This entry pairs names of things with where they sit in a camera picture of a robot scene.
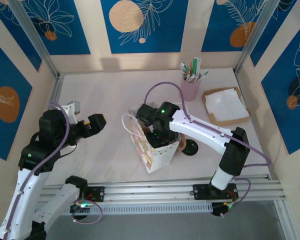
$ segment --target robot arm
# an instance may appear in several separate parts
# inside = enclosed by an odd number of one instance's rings
[[[78,102],[70,102],[62,108],[67,113],[70,123],[69,134],[62,148],[74,146],[79,139],[98,134],[106,125],[102,114],[89,116],[90,122],[77,121],[75,115],[80,112]],[[57,109],[44,112],[39,119],[39,132],[32,136],[29,145],[23,148],[21,152],[17,184],[8,212],[0,227],[0,240],[46,239],[47,231],[52,223],[66,207],[81,197],[87,188],[86,180],[72,176],[66,180],[59,194],[43,209],[35,213],[42,188],[53,170],[54,163],[61,157],[60,152],[58,152],[30,177],[24,191],[20,194],[20,187],[29,173],[62,142],[66,132],[65,123],[65,116]],[[19,202],[11,224],[7,226],[16,198],[19,198]]]
[[[224,137],[224,135],[227,134],[249,144],[247,134],[242,128],[237,127],[235,131],[232,131],[227,128],[215,126],[191,115],[191,120],[188,120],[184,111],[170,102],[164,102],[159,108],[152,108],[143,104],[138,109],[136,117],[145,123],[146,126],[152,125],[153,134],[159,139],[170,136],[171,131],[182,133],[207,144],[222,154],[219,167],[210,182],[211,186],[217,190],[225,190],[229,181],[234,176],[241,174],[250,150]],[[222,134],[217,134],[211,129],[193,122],[202,123],[222,132]]]

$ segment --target white tabletop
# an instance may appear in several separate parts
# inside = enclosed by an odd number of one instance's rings
[[[130,134],[123,128],[121,117],[129,107],[141,104],[147,91],[162,81],[180,84],[180,70],[161,71],[122,71],[69,74],[64,76],[59,103],[66,105],[79,101],[81,113],[77,119],[88,120],[94,113],[103,114],[105,128],[97,135],[82,139],[74,153],[61,158],[54,165],[47,185],[63,184],[70,175],[88,180],[89,183],[135,182],[155,180],[175,180],[211,177],[218,168],[221,155],[209,146],[198,142],[199,150],[194,156],[176,152],[170,164],[148,174],[130,139]],[[209,122],[208,114],[202,103],[204,91],[238,87],[231,68],[209,69],[209,74],[200,85],[194,101],[186,102],[189,113]],[[158,105],[168,101],[181,102],[178,90],[172,85],[156,87],[148,97]],[[249,143],[261,150],[256,132],[251,121],[226,128],[245,129]],[[61,154],[69,152],[64,149]],[[250,152],[246,164],[259,164],[266,161],[254,152]],[[241,175],[268,174],[267,167],[250,167],[242,170]]]

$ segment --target pink cup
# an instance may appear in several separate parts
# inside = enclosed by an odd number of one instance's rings
[[[181,78],[181,85],[180,88],[183,93],[184,100],[187,102],[193,101],[197,97],[197,93],[200,87],[200,82],[191,83],[185,81],[183,78]]]

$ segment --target floral wall pattern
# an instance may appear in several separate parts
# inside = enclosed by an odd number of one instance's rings
[[[31,85],[0,48],[0,158],[7,160]]]
[[[257,47],[261,55],[275,36],[296,0],[281,0]],[[215,0],[202,52],[241,51],[267,0]]]
[[[188,0],[101,0],[112,54],[180,52]]]
[[[300,30],[261,83],[292,154],[300,149]]]
[[[51,55],[88,55],[90,50],[73,0],[22,0]],[[41,59],[5,0],[0,0],[0,19],[36,70]]]

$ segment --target orange circle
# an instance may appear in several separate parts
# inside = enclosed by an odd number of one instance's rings
[[[53,31],[46,31],[44,33],[44,36],[50,41],[54,41],[57,39],[57,35]]]
[[[133,1],[121,0],[110,9],[109,19],[115,30],[129,33],[140,28],[144,22],[144,15]]]
[[[296,96],[291,95],[288,97],[288,99],[286,100],[286,104],[288,105],[288,108],[293,110],[297,107],[298,105],[298,99]]]
[[[218,5],[223,5],[226,2],[228,2],[228,0],[216,0],[216,4],[218,4]]]
[[[12,87],[0,87],[0,119],[9,124],[13,123],[18,117],[19,109],[18,93]]]
[[[146,42],[146,39],[144,39],[143,37],[139,39],[139,43],[144,44]]]
[[[255,27],[255,22],[247,22],[246,24],[236,28],[230,37],[230,44],[235,48],[242,48],[246,45],[248,37],[250,36],[252,29]]]

